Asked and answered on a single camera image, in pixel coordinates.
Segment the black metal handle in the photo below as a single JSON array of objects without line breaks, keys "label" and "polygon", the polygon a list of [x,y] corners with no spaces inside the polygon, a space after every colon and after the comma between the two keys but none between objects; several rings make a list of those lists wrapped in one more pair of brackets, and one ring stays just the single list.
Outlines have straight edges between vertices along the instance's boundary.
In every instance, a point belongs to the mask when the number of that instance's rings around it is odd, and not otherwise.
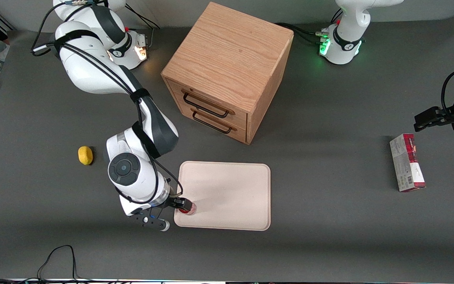
[{"label": "black metal handle", "polygon": [[183,100],[184,100],[187,104],[189,104],[189,105],[191,105],[191,106],[195,106],[196,108],[198,108],[198,109],[200,109],[200,110],[202,110],[202,111],[205,111],[205,112],[207,112],[207,113],[209,113],[209,114],[211,114],[211,115],[214,115],[214,116],[216,116],[216,117],[218,117],[218,118],[225,118],[225,117],[229,114],[229,111],[225,111],[224,114],[219,114],[219,113],[216,113],[216,112],[214,112],[214,111],[211,111],[211,110],[209,110],[209,109],[207,109],[207,108],[204,108],[203,106],[200,106],[200,105],[198,105],[198,104],[196,104],[196,103],[193,103],[193,102],[189,101],[189,100],[187,99],[188,96],[189,96],[189,93],[187,93],[187,92],[185,92],[184,95],[183,95]]},{"label": "black metal handle", "polygon": [[211,124],[209,124],[209,123],[207,123],[207,122],[205,122],[205,121],[202,121],[202,120],[200,120],[199,118],[195,117],[196,114],[197,114],[197,112],[194,112],[194,113],[192,114],[192,117],[194,118],[195,121],[197,121],[197,122],[199,122],[199,123],[201,123],[201,124],[204,124],[205,126],[211,127],[211,128],[215,129],[216,131],[218,131],[218,132],[220,132],[220,133],[223,133],[223,134],[229,134],[229,133],[231,133],[232,127],[229,127],[228,130],[223,131],[223,130],[221,130],[220,128],[215,127],[215,126],[213,126],[213,125],[211,125]]}]

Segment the cardboard box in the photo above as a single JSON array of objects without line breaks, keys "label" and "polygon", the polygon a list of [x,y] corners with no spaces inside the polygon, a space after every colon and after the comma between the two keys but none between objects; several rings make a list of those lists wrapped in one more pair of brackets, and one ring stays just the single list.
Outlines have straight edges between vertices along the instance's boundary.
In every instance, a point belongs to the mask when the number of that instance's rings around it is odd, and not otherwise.
[{"label": "cardboard box", "polygon": [[426,187],[416,159],[414,134],[400,135],[390,142],[390,148],[397,174],[398,191],[412,192]]}]

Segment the gray table surface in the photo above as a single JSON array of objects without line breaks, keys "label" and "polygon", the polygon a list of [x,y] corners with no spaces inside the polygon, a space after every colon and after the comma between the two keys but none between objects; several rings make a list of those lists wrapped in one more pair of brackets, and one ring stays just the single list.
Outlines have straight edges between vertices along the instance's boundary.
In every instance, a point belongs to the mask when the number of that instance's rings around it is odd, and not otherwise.
[{"label": "gray table surface", "polygon": [[[415,114],[439,105],[454,71],[454,18],[373,23],[346,66],[296,38],[250,146],[180,115],[160,72],[187,32],[157,31],[134,71],[180,133],[160,161],[175,173],[189,160],[267,164],[271,227],[163,233],[126,218],[102,158],[83,166],[77,149],[102,149],[131,126],[131,100],[78,90],[52,55],[29,54],[34,34],[15,32],[0,78],[0,277],[31,277],[71,244],[90,278],[454,283],[454,132],[416,135],[428,185],[416,192],[396,189],[389,151],[414,132]],[[451,102],[454,79],[448,93]],[[70,265],[59,251],[44,276],[70,277]]]}]

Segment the wooden drawer cabinet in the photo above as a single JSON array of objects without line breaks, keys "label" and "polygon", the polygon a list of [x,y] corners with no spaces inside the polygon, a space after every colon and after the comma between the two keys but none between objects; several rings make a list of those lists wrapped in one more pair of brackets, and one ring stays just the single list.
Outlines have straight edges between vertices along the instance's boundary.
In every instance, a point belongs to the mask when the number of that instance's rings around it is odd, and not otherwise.
[{"label": "wooden drawer cabinet", "polygon": [[250,144],[281,83],[293,37],[211,2],[162,78],[184,116]]}]

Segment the plastic tray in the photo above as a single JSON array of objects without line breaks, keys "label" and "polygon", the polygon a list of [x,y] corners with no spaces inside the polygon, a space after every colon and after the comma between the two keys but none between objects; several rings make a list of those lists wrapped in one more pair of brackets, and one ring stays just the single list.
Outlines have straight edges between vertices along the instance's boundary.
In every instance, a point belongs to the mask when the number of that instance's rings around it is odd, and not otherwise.
[{"label": "plastic tray", "polygon": [[264,164],[191,162],[180,166],[194,215],[175,210],[180,227],[264,231],[271,225],[270,169]]}]

